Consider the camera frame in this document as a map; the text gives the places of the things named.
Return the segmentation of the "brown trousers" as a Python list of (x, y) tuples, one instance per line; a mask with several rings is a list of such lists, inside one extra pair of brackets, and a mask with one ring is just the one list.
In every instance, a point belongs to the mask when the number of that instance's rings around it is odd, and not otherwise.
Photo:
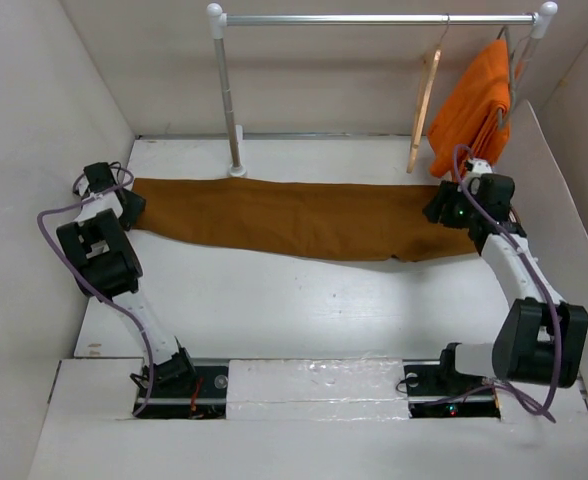
[(138, 178), (136, 228), (185, 243), (331, 261), (419, 262), (472, 254), (462, 230), (429, 222), (421, 185)]

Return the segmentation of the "wooden hanger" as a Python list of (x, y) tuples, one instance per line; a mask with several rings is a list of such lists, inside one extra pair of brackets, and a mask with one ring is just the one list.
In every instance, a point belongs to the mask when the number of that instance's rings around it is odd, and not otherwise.
[(446, 16), (446, 26), (434, 48), (423, 57), (423, 70), (417, 91), (414, 122), (411, 133), (408, 163), (406, 172), (411, 174), (415, 168), (418, 152), (423, 138), (423, 129), (427, 118), (432, 90), (438, 67), (442, 57), (443, 40), (450, 28), (450, 15)]

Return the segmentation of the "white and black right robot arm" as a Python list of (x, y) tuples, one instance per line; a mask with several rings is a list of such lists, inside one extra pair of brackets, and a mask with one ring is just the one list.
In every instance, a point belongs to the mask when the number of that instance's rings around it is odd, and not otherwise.
[(529, 250), (527, 235), (510, 219), (512, 178), (485, 173), (466, 191), (443, 181), (423, 213), (431, 223), (468, 232), (479, 256), (490, 266), (510, 306), (491, 344), (457, 344), (454, 358), (436, 369), (436, 381), (457, 394), (475, 376), (550, 385), (560, 363), (559, 388), (578, 376), (588, 331), (588, 312), (567, 303), (545, 279)]

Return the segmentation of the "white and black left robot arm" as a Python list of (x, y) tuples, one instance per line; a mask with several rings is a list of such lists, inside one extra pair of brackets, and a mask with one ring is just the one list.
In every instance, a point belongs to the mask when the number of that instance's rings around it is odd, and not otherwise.
[(77, 282), (89, 297), (125, 315), (147, 354), (134, 378), (154, 391), (186, 396), (196, 387), (197, 372), (187, 350), (167, 333), (140, 288), (143, 268), (127, 232), (145, 210), (146, 200), (117, 185), (116, 167), (94, 163), (83, 170), (75, 193), (86, 202), (78, 216), (60, 226), (56, 236), (67, 261), (80, 274)]

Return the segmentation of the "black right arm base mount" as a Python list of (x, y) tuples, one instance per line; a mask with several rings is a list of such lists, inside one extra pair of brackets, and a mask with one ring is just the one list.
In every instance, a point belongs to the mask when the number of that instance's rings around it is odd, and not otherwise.
[(404, 360), (396, 390), (406, 395), (412, 419), (501, 417), (495, 390), (481, 376), (455, 370), (455, 344), (437, 359)]

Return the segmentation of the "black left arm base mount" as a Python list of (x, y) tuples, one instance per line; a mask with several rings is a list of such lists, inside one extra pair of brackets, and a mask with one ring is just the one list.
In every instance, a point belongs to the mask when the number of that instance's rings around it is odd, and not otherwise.
[(196, 359), (196, 377), (187, 382), (172, 381), (168, 386), (154, 386), (145, 401), (146, 378), (131, 374), (137, 386), (133, 406), (135, 417), (154, 420), (217, 420), (226, 416), (229, 361)]

